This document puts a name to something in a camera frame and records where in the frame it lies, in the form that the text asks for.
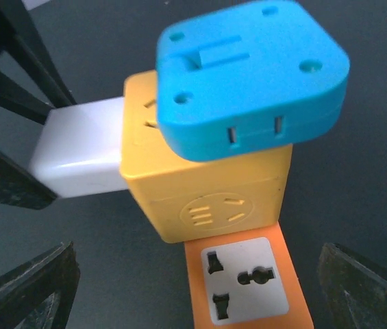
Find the orange power strip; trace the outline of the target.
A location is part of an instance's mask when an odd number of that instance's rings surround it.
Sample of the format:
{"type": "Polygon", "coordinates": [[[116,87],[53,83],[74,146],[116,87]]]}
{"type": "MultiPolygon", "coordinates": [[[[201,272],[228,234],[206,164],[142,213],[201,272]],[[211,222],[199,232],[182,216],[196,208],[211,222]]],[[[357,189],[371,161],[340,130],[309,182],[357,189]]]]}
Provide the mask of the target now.
{"type": "Polygon", "coordinates": [[[195,328],[313,328],[279,224],[184,249],[195,328]]]}

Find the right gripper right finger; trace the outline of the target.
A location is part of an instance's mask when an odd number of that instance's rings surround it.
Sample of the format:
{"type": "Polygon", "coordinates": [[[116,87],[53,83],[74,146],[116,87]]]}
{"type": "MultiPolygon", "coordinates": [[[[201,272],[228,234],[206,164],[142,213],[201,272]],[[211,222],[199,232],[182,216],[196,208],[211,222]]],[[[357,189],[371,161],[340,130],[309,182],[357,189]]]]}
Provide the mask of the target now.
{"type": "Polygon", "coordinates": [[[387,268],[325,243],[318,276],[336,328],[387,328],[387,268]]]}

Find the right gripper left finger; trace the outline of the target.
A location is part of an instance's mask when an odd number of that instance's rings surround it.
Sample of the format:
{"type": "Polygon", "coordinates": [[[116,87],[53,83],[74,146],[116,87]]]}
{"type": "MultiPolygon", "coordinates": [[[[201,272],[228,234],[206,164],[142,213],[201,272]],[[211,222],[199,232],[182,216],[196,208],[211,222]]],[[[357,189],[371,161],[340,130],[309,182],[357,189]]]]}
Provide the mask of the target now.
{"type": "Polygon", "coordinates": [[[72,242],[0,276],[0,328],[65,328],[79,279],[72,242]]]}

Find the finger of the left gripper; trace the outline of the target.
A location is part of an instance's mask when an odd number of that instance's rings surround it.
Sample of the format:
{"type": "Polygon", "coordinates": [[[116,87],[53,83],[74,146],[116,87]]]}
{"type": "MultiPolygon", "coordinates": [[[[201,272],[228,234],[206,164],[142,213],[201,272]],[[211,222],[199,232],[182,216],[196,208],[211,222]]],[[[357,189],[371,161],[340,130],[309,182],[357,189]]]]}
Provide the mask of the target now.
{"type": "Polygon", "coordinates": [[[0,71],[0,107],[39,124],[52,109],[76,103],[22,1],[0,1],[0,55],[18,63],[49,100],[34,97],[0,71]]]}
{"type": "Polygon", "coordinates": [[[41,210],[58,196],[0,152],[0,204],[41,210]]]}

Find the white charger plug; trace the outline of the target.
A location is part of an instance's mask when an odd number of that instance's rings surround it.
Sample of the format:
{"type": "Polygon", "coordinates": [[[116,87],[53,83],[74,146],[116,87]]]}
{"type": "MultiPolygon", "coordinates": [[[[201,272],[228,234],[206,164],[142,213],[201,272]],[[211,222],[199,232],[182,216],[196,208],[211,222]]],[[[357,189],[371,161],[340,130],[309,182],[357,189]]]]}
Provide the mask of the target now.
{"type": "Polygon", "coordinates": [[[52,110],[28,171],[60,198],[124,191],[123,108],[115,97],[52,110]]]}

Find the blue plug adapter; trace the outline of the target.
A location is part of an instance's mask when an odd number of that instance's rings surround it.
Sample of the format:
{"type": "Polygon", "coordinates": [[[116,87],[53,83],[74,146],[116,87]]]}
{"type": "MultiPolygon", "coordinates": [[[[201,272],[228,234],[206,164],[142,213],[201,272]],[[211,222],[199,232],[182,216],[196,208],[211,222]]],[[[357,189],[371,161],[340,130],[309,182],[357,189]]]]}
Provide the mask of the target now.
{"type": "Polygon", "coordinates": [[[297,2],[252,1],[167,27],[155,65],[164,140],[205,162],[326,133],[351,63],[297,2]]]}

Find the yellow cube socket adapter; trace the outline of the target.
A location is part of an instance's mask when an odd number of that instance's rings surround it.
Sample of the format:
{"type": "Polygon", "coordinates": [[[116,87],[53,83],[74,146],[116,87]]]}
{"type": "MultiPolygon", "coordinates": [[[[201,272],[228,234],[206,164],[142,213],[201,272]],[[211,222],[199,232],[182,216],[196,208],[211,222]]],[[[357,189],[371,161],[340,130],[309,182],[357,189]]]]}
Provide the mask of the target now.
{"type": "Polygon", "coordinates": [[[167,243],[271,226],[279,219],[292,146],[191,162],[166,144],[156,123],[155,71],[124,83],[120,173],[167,243]]]}

